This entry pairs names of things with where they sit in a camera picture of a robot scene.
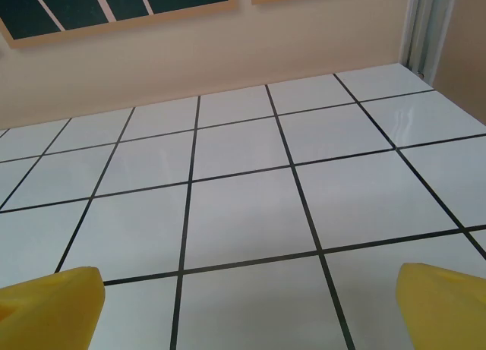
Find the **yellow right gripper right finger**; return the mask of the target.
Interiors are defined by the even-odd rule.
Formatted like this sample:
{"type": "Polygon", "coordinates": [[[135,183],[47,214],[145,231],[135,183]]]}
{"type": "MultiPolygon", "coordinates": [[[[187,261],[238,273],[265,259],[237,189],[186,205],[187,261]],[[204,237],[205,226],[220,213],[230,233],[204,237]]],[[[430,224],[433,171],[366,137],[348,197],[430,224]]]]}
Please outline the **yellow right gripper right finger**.
{"type": "Polygon", "coordinates": [[[396,300],[415,349],[485,348],[485,279],[404,263],[396,300]]]}

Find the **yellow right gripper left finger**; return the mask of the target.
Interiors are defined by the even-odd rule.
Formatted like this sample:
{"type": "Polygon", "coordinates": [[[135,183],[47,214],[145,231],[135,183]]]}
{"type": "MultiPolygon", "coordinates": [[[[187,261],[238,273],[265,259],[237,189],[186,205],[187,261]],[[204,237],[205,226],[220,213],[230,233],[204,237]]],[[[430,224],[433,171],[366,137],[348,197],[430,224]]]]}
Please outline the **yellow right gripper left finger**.
{"type": "Polygon", "coordinates": [[[1,289],[2,349],[87,349],[105,301],[99,270],[84,266],[1,289]]]}

